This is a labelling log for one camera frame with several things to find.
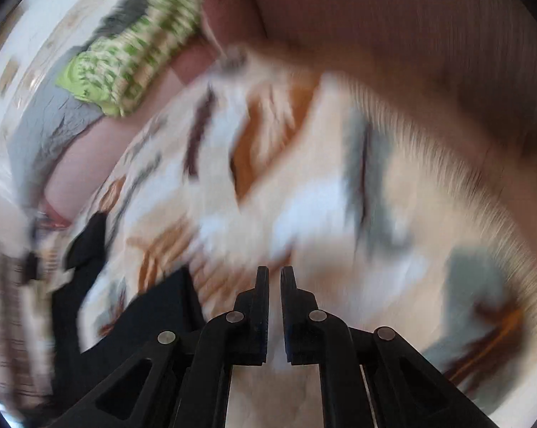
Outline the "leaf pattern fleece blanket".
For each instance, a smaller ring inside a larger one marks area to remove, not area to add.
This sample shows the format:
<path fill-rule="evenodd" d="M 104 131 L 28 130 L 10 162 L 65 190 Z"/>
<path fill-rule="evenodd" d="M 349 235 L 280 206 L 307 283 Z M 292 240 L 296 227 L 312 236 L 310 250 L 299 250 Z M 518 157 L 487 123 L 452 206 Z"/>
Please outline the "leaf pattern fleece blanket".
<path fill-rule="evenodd" d="M 92 216 L 103 316 L 187 267 L 208 321 L 292 266 L 354 327 L 394 327 L 501 427 L 537 420 L 537 259 L 482 172 L 366 83 L 237 54 L 151 118 L 71 225 L 42 241 L 52 294 Z"/>

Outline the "green patterned folded cloth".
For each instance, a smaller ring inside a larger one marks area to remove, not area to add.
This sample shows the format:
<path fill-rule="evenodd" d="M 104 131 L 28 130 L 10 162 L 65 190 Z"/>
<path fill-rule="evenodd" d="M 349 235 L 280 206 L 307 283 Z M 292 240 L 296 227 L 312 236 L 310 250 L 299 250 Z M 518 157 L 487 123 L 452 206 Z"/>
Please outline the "green patterned folded cloth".
<path fill-rule="evenodd" d="M 126 116 L 170 59 L 198 32 L 202 0 L 148 0 L 146 14 L 119 35 L 89 39 L 57 85 L 108 116 Z"/>

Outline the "black pants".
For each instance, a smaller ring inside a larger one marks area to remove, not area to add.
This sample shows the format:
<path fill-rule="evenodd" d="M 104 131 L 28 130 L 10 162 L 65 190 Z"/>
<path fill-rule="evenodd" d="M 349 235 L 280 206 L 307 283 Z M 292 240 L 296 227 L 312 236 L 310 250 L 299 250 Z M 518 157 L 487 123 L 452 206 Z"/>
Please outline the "black pants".
<path fill-rule="evenodd" d="M 106 263 L 106 220 L 106 214 L 94 214 L 64 258 L 74 274 L 51 297 L 52 394 L 26 411 L 25 427 L 49 425 L 161 331 L 184 335 L 205 325 L 189 271 L 181 267 L 130 304 L 125 293 L 114 294 L 117 303 L 103 316 L 102 339 L 89 350 L 80 350 L 78 314 Z"/>

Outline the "dark grey ribbed garment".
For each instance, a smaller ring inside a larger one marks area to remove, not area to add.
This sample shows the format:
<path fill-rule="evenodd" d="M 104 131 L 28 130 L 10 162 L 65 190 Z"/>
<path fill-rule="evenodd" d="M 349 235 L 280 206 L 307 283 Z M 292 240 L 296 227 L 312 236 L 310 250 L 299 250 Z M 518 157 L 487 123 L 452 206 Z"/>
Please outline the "dark grey ribbed garment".
<path fill-rule="evenodd" d="M 91 36 L 91 42 L 100 37 L 119 35 L 134 22 L 146 14 L 148 0 L 119 0 L 118 4 L 107 16 L 104 16 L 99 26 Z"/>

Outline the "grey quilted pillow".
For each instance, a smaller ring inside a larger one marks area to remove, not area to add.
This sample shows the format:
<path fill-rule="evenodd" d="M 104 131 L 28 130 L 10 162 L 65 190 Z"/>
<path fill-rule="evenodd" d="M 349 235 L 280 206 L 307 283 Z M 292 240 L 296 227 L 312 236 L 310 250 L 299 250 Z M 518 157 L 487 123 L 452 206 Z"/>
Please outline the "grey quilted pillow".
<path fill-rule="evenodd" d="M 49 69 L 7 143 L 17 200 L 27 211 L 38 206 L 64 150 L 102 116 L 99 106 L 79 101 L 57 85 L 59 74 L 80 51 L 73 46 Z"/>

